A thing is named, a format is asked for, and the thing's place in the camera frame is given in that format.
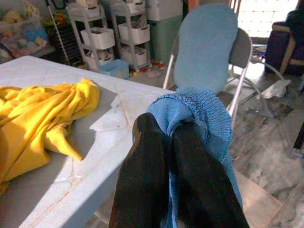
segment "toy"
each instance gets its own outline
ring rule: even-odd
[[[28,1],[24,1],[24,10],[28,18],[32,18],[32,17],[40,18],[39,10],[32,3]]]
[[[63,13],[55,12],[53,16],[57,25],[63,25],[68,23],[68,18]],[[44,26],[53,26],[53,21],[51,19],[44,19],[42,20],[42,23]]]
[[[11,9],[4,15],[3,21],[9,24],[14,24],[16,22],[23,21],[23,19],[18,11]]]

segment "floor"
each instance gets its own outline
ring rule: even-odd
[[[264,76],[263,69],[262,65],[251,65],[247,76],[265,89],[276,76]],[[130,80],[161,87],[163,75],[162,72],[157,78],[148,78],[139,74]],[[286,95],[267,100],[275,117],[249,113],[249,107],[261,108],[253,96],[239,108],[233,131],[230,153],[251,228],[304,227],[304,159],[291,154],[304,122],[304,93],[297,92],[300,77],[285,78],[292,80]],[[232,85],[226,87],[230,92],[234,89]],[[252,92],[245,88],[242,98]],[[100,207],[106,216],[111,213],[112,201],[113,196]],[[96,218],[93,216],[88,225]]]

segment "chair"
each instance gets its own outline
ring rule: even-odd
[[[251,54],[251,39],[245,31],[238,29],[233,10],[218,4],[198,6],[187,15],[180,27],[179,37],[173,44],[163,88],[167,88],[173,65],[173,81],[177,87],[207,88],[215,94],[219,94],[227,83],[229,64],[242,68],[236,93],[230,99],[231,102],[226,102],[229,104],[226,106],[233,128],[243,82],[256,87],[245,79]]]

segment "storage container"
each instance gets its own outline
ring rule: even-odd
[[[119,34],[121,39],[129,40],[129,32],[127,24],[118,25]],[[150,40],[150,25],[147,25],[144,28],[132,28],[133,42],[135,44],[142,44]]]
[[[149,20],[165,20],[182,15],[182,0],[146,0],[146,15]]]
[[[126,79],[129,77],[129,63],[116,59],[111,63],[100,66],[99,72],[103,75]]]
[[[137,59],[137,64],[140,66],[147,62],[147,50],[140,47],[135,47],[135,57]],[[132,54],[129,50],[121,49],[121,58],[131,65],[134,65]]]
[[[148,20],[151,29],[150,53],[153,60],[168,63],[173,43],[182,23],[182,16],[161,21]]]
[[[88,9],[87,7],[84,7],[84,11],[86,12],[88,18],[97,17],[100,15],[99,5],[97,5],[93,9]],[[72,8],[71,12],[74,16],[82,16],[81,11],[77,8]]]
[[[98,66],[96,65],[96,62],[95,62],[95,58],[91,57],[91,54],[92,52],[89,51],[86,56],[85,56],[85,59],[90,67],[90,69],[93,69],[93,70],[97,70],[98,69]],[[108,63],[111,63],[112,61],[114,60],[114,56],[112,54],[109,54],[109,56],[105,59],[100,59],[99,60],[99,63],[100,65],[104,65],[104,64],[108,64]]]
[[[104,50],[104,49],[111,48],[115,45],[113,29],[94,27],[94,28],[91,28],[91,31],[98,33],[98,34],[92,33],[93,41],[94,41],[95,47],[97,49]],[[86,45],[91,45],[89,36],[88,36],[86,30],[82,30],[80,33],[81,33],[82,39],[84,40],[84,43]]]
[[[139,12],[143,12],[145,11],[145,3],[144,1],[135,1],[132,3],[127,3],[129,9],[130,9],[130,13],[139,13]]]

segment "yellow cloth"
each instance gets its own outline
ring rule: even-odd
[[[91,114],[100,91],[83,78],[76,84],[0,87],[0,195],[7,181],[47,164],[45,149],[81,154],[68,137],[73,120]]]

